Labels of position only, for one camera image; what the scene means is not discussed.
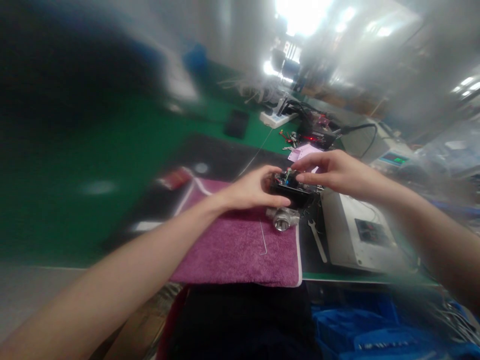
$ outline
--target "cable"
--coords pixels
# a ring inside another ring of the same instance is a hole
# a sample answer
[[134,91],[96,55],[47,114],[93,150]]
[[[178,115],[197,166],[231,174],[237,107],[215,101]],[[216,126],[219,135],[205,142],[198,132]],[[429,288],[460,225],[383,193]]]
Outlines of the cable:
[[270,129],[270,132],[268,133],[268,135],[266,136],[265,140],[263,140],[263,143],[261,144],[260,148],[258,149],[258,151],[256,152],[255,155],[253,155],[253,157],[251,158],[250,162],[245,166],[245,168],[241,171],[241,173],[239,173],[237,175],[237,177],[235,178],[235,180],[233,181],[236,181],[240,176],[242,176],[242,174],[245,172],[245,170],[247,170],[250,166],[250,164],[252,163],[252,161],[257,157],[257,155],[259,154],[260,150],[262,150],[262,148],[264,147],[265,143],[267,142],[267,139],[269,138],[270,134],[272,133],[273,131],[273,127]]
[[374,133],[373,133],[373,137],[371,138],[370,145],[368,145],[368,147],[365,149],[363,154],[359,157],[360,160],[365,156],[365,154],[370,150],[370,148],[372,147],[372,145],[375,142],[375,139],[377,137],[377,133],[379,131],[378,128],[377,128],[377,125],[374,124],[374,123],[368,123],[368,124],[363,124],[363,125],[359,125],[359,126],[345,126],[341,129],[341,134],[342,135],[347,135],[347,134],[351,133],[352,131],[360,130],[360,129],[364,129],[364,128],[374,128]]

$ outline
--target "control box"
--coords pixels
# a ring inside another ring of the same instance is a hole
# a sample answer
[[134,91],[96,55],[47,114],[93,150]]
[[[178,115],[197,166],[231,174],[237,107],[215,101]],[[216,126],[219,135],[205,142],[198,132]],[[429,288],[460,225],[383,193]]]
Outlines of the control box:
[[379,209],[328,188],[321,206],[332,264],[381,273],[409,268]]

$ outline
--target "towel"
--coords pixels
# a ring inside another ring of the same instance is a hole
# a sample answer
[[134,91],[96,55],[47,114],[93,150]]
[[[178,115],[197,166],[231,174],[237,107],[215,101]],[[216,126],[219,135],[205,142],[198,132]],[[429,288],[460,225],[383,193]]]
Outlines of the towel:
[[[228,185],[195,178],[175,214]],[[228,211],[198,238],[171,280],[189,284],[298,287],[302,282],[298,226],[283,232],[276,230],[265,216],[264,207]]]

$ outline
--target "digital display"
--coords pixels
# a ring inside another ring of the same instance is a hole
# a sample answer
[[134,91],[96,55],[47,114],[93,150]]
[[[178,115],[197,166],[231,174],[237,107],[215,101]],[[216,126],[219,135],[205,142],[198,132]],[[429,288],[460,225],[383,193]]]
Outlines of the digital display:
[[383,155],[380,160],[386,161],[391,164],[401,166],[404,162],[408,161],[409,158],[405,156],[398,155],[394,152],[387,152]]

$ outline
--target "black cable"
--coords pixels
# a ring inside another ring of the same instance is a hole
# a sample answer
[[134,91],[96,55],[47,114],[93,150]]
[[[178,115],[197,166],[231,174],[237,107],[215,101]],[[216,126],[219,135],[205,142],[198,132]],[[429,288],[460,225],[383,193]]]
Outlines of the black cable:
[[372,145],[375,142],[375,139],[377,137],[377,133],[379,131],[378,128],[377,128],[377,125],[375,125],[373,123],[368,123],[368,124],[363,124],[363,125],[359,125],[359,126],[345,126],[341,129],[341,134],[346,135],[346,134],[351,133],[352,131],[360,130],[360,129],[364,129],[364,128],[374,128],[374,133],[373,133],[373,137],[371,138],[370,145],[368,145],[368,147],[365,149],[363,154],[359,157],[360,160],[365,156],[365,154],[370,150],[370,148],[372,147]]

